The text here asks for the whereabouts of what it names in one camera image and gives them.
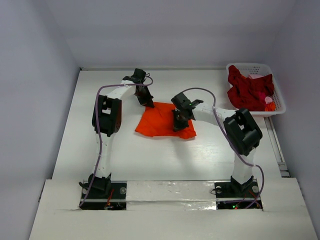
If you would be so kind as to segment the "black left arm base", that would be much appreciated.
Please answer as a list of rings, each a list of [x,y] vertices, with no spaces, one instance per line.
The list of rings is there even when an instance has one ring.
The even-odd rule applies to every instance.
[[[107,195],[91,188],[84,203],[79,207],[82,210],[121,211],[127,209],[127,182],[112,181]]]

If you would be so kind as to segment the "orange t shirt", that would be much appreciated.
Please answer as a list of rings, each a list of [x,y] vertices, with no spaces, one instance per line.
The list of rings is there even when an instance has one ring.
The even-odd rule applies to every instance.
[[[145,137],[178,137],[188,140],[197,136],[191,120],[183,130],[174,131],[174,115],[172,103],[155,102],[154,108],[146,107],[135,128],[135,132]]]

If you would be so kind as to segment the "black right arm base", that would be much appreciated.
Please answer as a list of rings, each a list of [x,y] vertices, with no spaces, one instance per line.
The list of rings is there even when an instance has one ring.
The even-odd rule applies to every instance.
[[[236,192],[229,181],[214,183],[211,194],[215,195],[218,210],[263,209],[261,198],[257,198],[260,189],[254,180],[243,192]]]

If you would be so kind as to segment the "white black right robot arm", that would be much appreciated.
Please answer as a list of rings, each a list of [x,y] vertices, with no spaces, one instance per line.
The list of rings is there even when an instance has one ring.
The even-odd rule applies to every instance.
[[[263,137],[262,131],[246,108],[227,110],[203,100],[190,101],[183,92],[171,99],[173,130],[182,131],[190,120],[218,126],[234,152],[234,167],[227,187],[235,196],[242,196],[253,183],[254,155]]]

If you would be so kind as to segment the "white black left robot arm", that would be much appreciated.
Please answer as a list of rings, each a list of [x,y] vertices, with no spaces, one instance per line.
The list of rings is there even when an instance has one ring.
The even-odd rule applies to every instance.
[[[108,196],[111,191],[111,149],[115,134],[121,127],[123,102],[136,96],[143,107],[155,107],[148,89],[151,84],[145,84],[147,78],[150,78],[148,73],[136,68],[133,75],[125,76],[120,84],[102,86],[96,94],[92,126],[97,137],[97,161],[88,184],[83,188],[101,198]]]

